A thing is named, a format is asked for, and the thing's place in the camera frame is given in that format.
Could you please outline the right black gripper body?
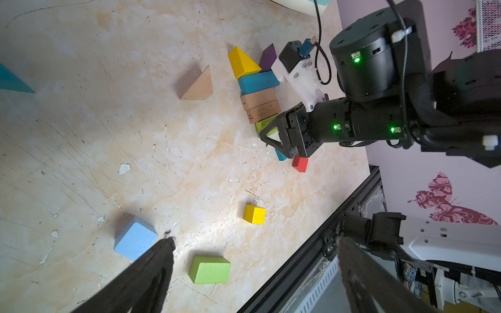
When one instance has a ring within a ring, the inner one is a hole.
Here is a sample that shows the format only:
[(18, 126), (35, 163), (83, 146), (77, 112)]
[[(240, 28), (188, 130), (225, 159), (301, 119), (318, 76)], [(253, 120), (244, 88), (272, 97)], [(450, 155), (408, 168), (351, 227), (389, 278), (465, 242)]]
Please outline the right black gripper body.
[(290, 159), (309, 158), (323, 143), (352, 143), (347, 99), (319, 103), (312, 112), (300, 103), (282, 113), (279, 121), (280, 151)]

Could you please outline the yellow triangle block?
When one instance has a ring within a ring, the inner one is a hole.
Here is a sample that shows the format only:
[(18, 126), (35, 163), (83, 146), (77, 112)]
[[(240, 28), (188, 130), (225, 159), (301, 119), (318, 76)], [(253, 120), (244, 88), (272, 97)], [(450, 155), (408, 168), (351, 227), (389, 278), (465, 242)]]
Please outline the yellow triangle block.
[(257, 63), (238, 47), (235, 47), (228, 54), (228, 58), (237, 80), (243, 76), (259, 73), (262, 70)]

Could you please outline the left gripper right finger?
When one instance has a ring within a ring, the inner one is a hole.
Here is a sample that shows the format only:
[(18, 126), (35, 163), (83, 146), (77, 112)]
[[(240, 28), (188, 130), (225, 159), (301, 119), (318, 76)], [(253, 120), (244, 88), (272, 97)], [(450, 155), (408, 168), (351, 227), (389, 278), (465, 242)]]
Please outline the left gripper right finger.
[(343, 285), (352, 312), (435, 312), (351, 239), (337, 240)]

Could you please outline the long teal rectangle block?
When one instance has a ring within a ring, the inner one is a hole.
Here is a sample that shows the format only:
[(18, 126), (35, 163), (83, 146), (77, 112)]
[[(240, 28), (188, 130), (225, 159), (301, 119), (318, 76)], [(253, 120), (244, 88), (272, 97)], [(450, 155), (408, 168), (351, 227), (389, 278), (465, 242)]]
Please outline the long teal rectangle block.
[(238, 80), (243, 95), (263, 91), (280, 85), (272, 71), (243, 76)]

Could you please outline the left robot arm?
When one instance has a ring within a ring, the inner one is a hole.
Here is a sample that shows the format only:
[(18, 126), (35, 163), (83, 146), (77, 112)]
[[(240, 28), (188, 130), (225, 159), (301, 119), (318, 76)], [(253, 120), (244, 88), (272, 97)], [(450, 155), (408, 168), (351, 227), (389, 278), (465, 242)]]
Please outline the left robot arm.
[[(367, 305), (358, 298), (356, 285), (388, 312), (425, 312), (428, 307), (391, 280), (357, 244), (401, 260), (462, 265), (500, 272), (500, 227), (427, 221), (400, 213), (377, 213), (373, 219), (348, 215), (335, 243), (355, 312)], [(118, 275), (76, 312), (160, 312), (174, 266), (175, 242), (164, 238)]]

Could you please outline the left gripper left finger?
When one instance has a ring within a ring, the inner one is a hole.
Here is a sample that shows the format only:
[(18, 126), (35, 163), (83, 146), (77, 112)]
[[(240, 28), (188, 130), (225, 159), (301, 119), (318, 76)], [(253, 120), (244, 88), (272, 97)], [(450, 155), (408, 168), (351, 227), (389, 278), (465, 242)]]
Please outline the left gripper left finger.
[(74, 312), (161, 312), (174, 266), (173, 237), (159, 240)]

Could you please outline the printed wood rectangle block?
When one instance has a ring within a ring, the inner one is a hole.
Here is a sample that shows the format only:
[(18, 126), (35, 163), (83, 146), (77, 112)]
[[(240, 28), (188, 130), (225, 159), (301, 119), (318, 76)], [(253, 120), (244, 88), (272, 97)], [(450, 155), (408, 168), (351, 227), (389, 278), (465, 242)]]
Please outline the printed wood rectangle block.
[(278, 100), (273, 100), (271, 102), (261, 104), (246, 111), (250, 124), (257, 123), (271, 116), (279, 114), (280, 112), (281, 107)]

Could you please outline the purple triangle block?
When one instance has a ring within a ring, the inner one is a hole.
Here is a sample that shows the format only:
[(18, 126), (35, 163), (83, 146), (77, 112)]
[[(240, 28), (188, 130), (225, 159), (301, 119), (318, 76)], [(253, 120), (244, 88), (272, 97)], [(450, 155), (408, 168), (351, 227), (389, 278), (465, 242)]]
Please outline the purple triangle block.
[(274, 44), (270, 44), (263, 52), (259, 62), (261, 73), (271, 71), (271, 66), (277, 58)]

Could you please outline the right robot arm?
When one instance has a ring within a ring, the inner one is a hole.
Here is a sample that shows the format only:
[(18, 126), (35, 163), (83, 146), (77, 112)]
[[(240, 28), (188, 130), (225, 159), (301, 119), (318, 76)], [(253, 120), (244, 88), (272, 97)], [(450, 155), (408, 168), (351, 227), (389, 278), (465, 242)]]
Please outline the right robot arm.
[(437, 67), (420, 1), (390, 1), (341, 31), (322, 52), (344, 92), (330, 99), (312, 73), (313, 37), (291, 41), (272, 65), (275, 77), (300, 97), (260, 139), (285, 157), (308, 158), (322, 144), (365, 147), (385, 141), (395, 149), (500, 165), (500, 50), (447, 58)]

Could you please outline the small teal block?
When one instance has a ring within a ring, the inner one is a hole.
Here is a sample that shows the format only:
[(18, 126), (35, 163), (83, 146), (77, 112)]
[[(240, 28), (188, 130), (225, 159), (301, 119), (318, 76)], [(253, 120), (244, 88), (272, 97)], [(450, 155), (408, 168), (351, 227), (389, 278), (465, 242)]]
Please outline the small teal block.
[(279, 159), (280, 162), (287, 160), (287, 157), (285, 155), (283, 155), (279, 150), (276, 149), (275, 152), (276, 152), (277, 158)]

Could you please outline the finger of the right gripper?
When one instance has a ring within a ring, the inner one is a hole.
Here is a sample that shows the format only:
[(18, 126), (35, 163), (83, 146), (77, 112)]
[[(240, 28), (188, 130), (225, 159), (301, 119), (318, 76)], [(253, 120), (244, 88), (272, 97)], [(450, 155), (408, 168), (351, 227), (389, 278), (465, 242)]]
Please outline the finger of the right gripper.
[(270, 130), (273, 128), (277, 127), (278, 128), (278, 135), (279, 136), (288, 136), (288, 129), (289, 129), (289, 123), (287, 119), (287, 113), (283, 112), (278, 114), (277, 118), (274, 119), (261, 133), (261, 134), (266, 134), (269, 133)]
[(278, 150), (280, 153), (282, 153), (286, 158), (291, 159), (292, 158), (292, 146), (290, 143), (290, 140), (285, 137), (281, 137), (281, 140), (275, 140), (273, 138), (268, 137), (266, 134), (261, 134), (260, 139), (262, 142), (264, 142), (266, 145), (269, 145), (273, 147), (274, 149)]

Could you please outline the plain wood rectangle block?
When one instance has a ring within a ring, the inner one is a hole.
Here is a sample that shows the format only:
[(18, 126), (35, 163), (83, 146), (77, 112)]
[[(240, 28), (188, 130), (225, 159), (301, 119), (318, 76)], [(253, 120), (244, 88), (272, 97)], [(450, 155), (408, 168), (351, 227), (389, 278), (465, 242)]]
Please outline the plain wood rectangle block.
[(276, 99), (274, 88), (268, 88), (241, 96), (241, 102), (245, 111), (261, 106), (262, 104), (270, 103)]

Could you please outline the red cube block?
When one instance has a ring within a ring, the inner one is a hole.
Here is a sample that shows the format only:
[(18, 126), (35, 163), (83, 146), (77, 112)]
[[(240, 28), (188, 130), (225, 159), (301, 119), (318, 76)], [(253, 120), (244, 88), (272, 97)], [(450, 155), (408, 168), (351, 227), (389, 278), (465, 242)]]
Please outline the red cube block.
[(300, 155), (296, 155), (293, 159), (292, 167), (300, 173), (305, 173), (307, 171), (308, 163), (308, 158), (303, 158)]

